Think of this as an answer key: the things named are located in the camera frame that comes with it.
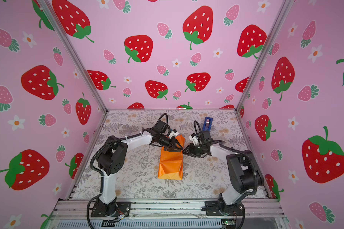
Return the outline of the blue tape dispenser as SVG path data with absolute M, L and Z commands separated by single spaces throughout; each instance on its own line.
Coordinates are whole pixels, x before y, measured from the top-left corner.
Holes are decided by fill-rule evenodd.
M 203 123 L 202 131 L 210 132 L 213 124 L 213 118 L 206 116 Z

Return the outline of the aluminium corner post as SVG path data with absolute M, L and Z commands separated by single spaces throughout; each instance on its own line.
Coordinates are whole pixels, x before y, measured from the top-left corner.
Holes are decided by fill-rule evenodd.
M 49 22 L 52 24 L 54 31 L 57 33 L 60 41 L 64 45 L 66 51 L 68 52 L 72 62 L 74 63 L 76 69 L 81 74 L 84 82 L 86 83 L 89 91 L 91 92 L 92 96 L 96 100 L 97 104 L 99 105 L 100 109 L 103 113 L 107 113 L 108 109 L 103 102 L 102 98 L 100 97 L 99 93 L 97 92 L 97 89 L 95 88 L 86 68 L 84 67 L 81 59 L 79 58 L 74 46 L 72 45 L 71 41 L 68 38 L 68 34 L 63 29 L 60 21 L 55 15 L 55 12 L 52 8 L 51 1 L 45 1 L 45 0 L 39 0 L 38 1 L 40 6 L 42 7 L 45 15 L 47 16 Z
M 252 85 L 255 83 L 256 77 L 259 75 L 259 72 L 264 64 L 264 61 L 266 60 L 269 49 L 273 45 L 273 43 L 276 40 L 276 37 L 278 36 L 278 33 L 280 32 L 291 8 L 294 4 L 293 0 L 286 0 L 283 1 L 282 6 L 278 12 L 278 15 L 272 25 L 272 28 L 267 36 L 267 40 L 264 44 L 264 47 L 262 51 L 260 52 L 260 55 L 258 57 L 258 60 L 256 61 L 254 68 L 251 72 L 251 75 L 248 79 L 247 85 L 244 89 L 243 95 L 238 103 L 238 106 L 235 108 L 236 113 L 238 114 L 240 110 L 242 109 L 242 106 L 244 105 L 244 102 L 246 100 L 246 97 L 248 96 L 248 93 L 251 90 Z

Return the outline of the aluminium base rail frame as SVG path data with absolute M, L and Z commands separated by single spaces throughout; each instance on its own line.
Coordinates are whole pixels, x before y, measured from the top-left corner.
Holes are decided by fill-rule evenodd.
M 120 199 L 122 213 L 106 217 L 87 207 L 86 199 L 59 201 L 43 229 L 289 229 L 289 220 L 275 199 L 247 198 L 236 212 L 223 215 L 214 199 Z

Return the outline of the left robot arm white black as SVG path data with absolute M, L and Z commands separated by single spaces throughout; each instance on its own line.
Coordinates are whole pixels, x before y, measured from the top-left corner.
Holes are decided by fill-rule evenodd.
M 108 137 L 90 162 L 91 169 L 101 175 L 100 194 L 96 197 L 94 207 L 106 216 L 111 216 L 117 211 L 117 173 L 122 169 L 129 151 L 144 145 L 152 145 L 163 147 L 166 151 L 179 152 L 183 147 L 177 140 L 178 136 L 177 130 L 170 129 L 167 123 L 159 120 L 153 127 L 143 129 L 135 135 Z

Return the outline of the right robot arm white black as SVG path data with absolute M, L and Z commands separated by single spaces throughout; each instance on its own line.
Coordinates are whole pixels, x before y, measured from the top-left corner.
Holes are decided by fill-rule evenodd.
M 258 187 L 263 185 L 264 179 L 250 150 L 237 150 L 222 143 L 191 143 L 183 154 L 197 158 L 213 156 L 226 162 L 231 184 L 217 200 L 217 207 L 223 215 L 231 214 L 244 198 L 256 195 Z

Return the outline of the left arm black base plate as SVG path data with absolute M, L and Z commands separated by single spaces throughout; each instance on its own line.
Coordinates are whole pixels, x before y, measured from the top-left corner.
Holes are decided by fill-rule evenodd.
M 91 212 L 91 217 L 94 218 L 101 218 L 101 217 L 109 217 L 109 218 L 120 218 L 128 217 L 131 209 L 131 202 L 111 202 L 110 204 L 104 204 L 103 202 L 99 201 L 96 202 L 93 206 L 93 210 Z

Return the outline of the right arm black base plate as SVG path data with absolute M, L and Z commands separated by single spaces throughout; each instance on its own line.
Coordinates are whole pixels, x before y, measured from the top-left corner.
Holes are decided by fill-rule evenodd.
M 243 216 L 245 207 L 242 203 L 226 205 L 223 201 L 206 201 L 201 211 L 207 216 Z

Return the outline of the yellow orange wrapping paper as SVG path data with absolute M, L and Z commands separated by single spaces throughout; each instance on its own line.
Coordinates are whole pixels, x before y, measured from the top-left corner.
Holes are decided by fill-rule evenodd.
M 159 179 L 182 180 L 183 179 L 183 153 L 167 152 L 161 149 Z

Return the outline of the left aluminium corner post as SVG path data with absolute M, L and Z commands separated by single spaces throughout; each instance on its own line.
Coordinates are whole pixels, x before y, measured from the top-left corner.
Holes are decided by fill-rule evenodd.
M 60 21 L 55 15 L 55 12 L 52 8 L 51 1 L 45 1 L 45 0 L 39 0 L 38 1 L 40 6 L 42 7 L 45 15 L 47 16 L 49 22 L 52 24 L 54 31 L 57 33 L 60 41 L 64 45 L 66 51 L 68 52 L 72 62 L 74 63 L 76 69 L 81 74 L 84 82 L 86 83 L 89 91 L 91 92 L 92 96 L 96 100 L 97 104 L 99 105 L 100 109 L 103 113 L 107 113 L 108 109 L 103 102 L 102 98 L 100 97 L 99 93 L 97 92 L 97 89 L 95 88 L 86 68 L 84 67 L 81 59 L 79 58 L 74 46 L 72 45 L 71 41 L 68 38 L 68 34 L 63 29 Z

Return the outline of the right aluminium corner post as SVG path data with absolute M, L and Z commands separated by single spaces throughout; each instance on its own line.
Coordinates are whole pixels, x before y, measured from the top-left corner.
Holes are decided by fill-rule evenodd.
M 252 85 L 255 83 L 256 77 L 259 75 L 259 72 L 264 64 L 264 61 L 266 60 L 269 49 L 273 45 L 273 43 L 276 40 L 276 37 L 278 36 L 278 33 L 280 32 L 291 8 L 294 4 L 293 0 L 286 0 L 283 1 L 282 6 L 278 12 L 278 15 L 272 25 L 272 28 L 267 36 L 267 40 L 264 44 L 264 47 L 262 51 L 260 52 L 260 55 L 258 57 L 258 60 L 256 61 L 254 68 L 251 72 L 251 75 L 248 79 L 247 85 L 244 89 L 243 95 L 238 103 L 238 106 L 235 108 L 236 113 L 238 114 L 240 110 L 242 109 L 242 106 L 244 105 L 244 102 L 246 100 L 246 97 L 248 96 L 248 93 L 251 90 Z

